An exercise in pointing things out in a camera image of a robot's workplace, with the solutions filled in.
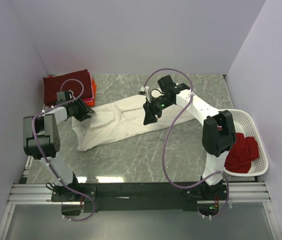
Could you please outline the white t shirt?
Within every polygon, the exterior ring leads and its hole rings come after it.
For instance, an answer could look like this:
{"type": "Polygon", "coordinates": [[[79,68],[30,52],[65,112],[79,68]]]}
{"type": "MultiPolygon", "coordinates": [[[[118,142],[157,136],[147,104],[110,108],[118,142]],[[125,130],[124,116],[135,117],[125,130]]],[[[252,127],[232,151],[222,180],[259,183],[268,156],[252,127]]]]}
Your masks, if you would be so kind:
{"type": "Polygon", "coordinates": [[[81,152],[93,147],[118,142],[137,135],[168,128],[181,111],[172,105],[163,110],[157,123],[143,125],[145,96],[134,95],[94,108],[91,118],[78,121],[72,119],[72,129],[77,135],[77,149],[81,152]]]}

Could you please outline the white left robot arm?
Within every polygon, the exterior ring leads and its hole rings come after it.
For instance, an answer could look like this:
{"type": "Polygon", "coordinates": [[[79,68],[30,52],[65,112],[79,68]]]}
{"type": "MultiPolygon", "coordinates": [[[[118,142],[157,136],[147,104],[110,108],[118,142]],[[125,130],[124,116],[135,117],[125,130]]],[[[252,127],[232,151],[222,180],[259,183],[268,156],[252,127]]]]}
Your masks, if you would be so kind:
{"type": "Polygon", "coordinates": [[[54,184],[46,187],[66,201],[83,200],[83,190],[77,177],[65,164],[60,155],[58,124],[75,118],[79,122],[91,118],[95,111],[82,99],[74,97],[69,91],[56,94],[56,105],[42,113],[23,118],[23,149],[27,156],[38,160],[53,176],[54,184]]]}

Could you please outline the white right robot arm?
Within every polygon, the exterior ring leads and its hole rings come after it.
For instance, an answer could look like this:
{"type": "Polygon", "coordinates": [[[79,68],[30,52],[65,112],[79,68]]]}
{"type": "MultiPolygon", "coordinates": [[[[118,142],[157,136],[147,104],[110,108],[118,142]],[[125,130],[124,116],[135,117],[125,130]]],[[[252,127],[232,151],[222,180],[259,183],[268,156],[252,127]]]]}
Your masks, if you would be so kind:
{"type": "Polygon", "coordinates": [[[236,142],[233,116],[229,110],[218,110],[199,98],[193,91],[193,85],[173,82],[170,75],[162,77],[157,83],[161,92],[158,97],[153,97],[146,85],[139,90],[139,93],[146,97],[143,104],[143,124],[156,123],[162,116],[162,111],[172,105],[181,107],[176,119],[188,112],[199,121],[203,127],[202,144],[207,153],[206,165],[202,179],[188,188],[203,184],[200,194],[210,200],[218,193],[217,186],[223,180],[227,155],[236,142]]]}

